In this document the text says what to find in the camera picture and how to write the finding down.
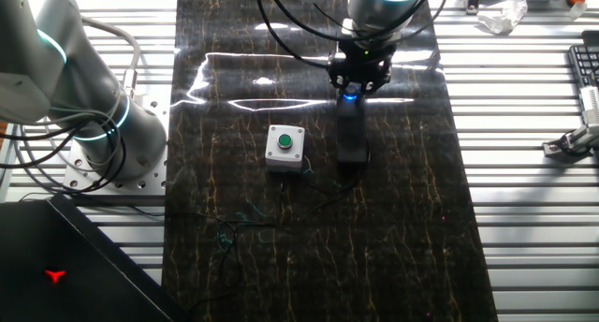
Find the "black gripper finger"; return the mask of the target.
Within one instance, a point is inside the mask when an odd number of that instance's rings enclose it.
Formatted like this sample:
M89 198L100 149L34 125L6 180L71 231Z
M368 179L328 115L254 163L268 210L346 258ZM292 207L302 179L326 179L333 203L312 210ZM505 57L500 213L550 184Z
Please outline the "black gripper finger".
M365 92L374 93L380 87L389 83L391 70L390 63L379 63L371 66L367 71L367 78L365 79Z
M329 64L328 74L331 85L337 90L344 89L350 82L350 69L347 64Z

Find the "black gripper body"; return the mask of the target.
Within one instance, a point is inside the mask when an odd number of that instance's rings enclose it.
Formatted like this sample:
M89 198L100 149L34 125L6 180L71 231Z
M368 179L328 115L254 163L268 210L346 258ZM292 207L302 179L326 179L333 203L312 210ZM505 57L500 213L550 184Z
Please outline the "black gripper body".
M369 68L379 63L390 63L391 65L394 53L394 45L367 50L356 44L338 44L336 51L329 57L329 64L347 64L350 69L350 81L365 82Z

